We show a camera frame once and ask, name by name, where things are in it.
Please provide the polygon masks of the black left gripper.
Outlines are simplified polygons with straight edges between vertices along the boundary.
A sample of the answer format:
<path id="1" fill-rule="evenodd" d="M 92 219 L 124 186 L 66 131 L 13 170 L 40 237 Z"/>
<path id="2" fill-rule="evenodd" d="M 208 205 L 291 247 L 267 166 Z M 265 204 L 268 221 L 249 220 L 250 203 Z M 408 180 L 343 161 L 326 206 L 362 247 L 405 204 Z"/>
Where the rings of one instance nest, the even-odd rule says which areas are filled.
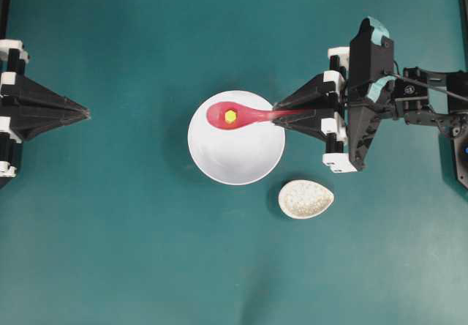
<path id="1" fill-rule="evenodd" d="M 18 174 L 23 142 L 59 127 L 90 119 L 88 108 L 24 76 L 29 55 L 19 40 L 1 41 L 1 187 Z M 58 118 L 25 116 L 24 104 L 77 111 Z"/>

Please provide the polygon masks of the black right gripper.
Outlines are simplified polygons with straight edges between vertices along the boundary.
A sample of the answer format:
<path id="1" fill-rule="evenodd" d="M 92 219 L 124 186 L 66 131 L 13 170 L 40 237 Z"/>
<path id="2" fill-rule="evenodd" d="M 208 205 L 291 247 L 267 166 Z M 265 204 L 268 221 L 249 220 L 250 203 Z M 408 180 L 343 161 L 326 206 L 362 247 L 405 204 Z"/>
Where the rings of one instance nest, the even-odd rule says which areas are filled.
<path id="1" fill-rule="evenodd" d="M 273 107 L 275 111 L 296 110 L 335 93 L 344 115 L 333 109 L 315 109 L 280 116 L 273 123 L 326 141 L 322 162 L 332 172 L 362 171 L 382 120 L 385 89 L 396 79 L 393 52 L 388 30 L 378 20 L 364 18 L 349 46 L 328 50 L 328 57 L 338 59 L 347 78 L 338 71 L 325 71 Z"/>

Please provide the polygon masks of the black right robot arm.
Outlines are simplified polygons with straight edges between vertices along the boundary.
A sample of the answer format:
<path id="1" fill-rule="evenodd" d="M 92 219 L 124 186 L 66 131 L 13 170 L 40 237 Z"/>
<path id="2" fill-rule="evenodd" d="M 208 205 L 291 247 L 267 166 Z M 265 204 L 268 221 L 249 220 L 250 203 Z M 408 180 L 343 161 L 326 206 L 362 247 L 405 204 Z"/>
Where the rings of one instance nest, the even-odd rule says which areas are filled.
<path id="1" fill-rule="evenodd" d="M 382 121 L 436 128 L 450 141 L 457 181 L 467 185 L 467 73 L 399 69 L 394 41 L 367 17 L 347 47 L 328 50 L 329 68 L 273 107 L 273 123 L 325 142 L 334 173 L 362 171 Z"/>

